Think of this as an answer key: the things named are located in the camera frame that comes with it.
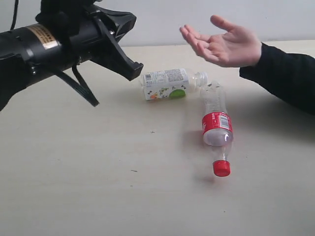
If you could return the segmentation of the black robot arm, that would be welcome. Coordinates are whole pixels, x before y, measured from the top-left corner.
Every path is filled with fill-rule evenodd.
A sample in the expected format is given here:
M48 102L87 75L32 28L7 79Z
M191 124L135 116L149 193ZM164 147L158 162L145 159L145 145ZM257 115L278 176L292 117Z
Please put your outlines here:
M77 67L92 61L129 81L143 64L132 61L119 41L136 16L97 6L94 0L43 0L36 23L0 34L0 106L15 94L57 76L92 106L99 104Z

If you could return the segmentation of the black sleeved forearm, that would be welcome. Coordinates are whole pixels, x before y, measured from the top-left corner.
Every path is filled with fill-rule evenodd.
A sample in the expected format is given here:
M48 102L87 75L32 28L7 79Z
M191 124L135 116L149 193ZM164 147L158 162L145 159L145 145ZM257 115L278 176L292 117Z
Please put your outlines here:
M285 103L315 114L315 59L305 54L286 53L262 44L255 66L239 69L240 77L253 81Z

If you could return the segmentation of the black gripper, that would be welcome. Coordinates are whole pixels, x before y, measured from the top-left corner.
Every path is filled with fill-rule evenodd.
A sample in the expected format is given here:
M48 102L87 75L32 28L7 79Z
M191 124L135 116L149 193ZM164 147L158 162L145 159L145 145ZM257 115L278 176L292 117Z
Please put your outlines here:
M129 81L141 74L143 64L131 60L119 45L136 23L131 12L105 9L93 0L43 0L35 19L75 57L87 58Z

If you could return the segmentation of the person's open hand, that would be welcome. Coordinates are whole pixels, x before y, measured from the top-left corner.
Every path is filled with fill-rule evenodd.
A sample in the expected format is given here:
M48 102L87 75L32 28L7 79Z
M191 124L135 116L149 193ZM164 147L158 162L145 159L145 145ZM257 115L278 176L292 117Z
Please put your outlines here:
M197 56L225 68L254 66L259 62L262 42L253 31L218 15L212 15L210 22L225 33L205 35L189 25L180 27L183 39Z

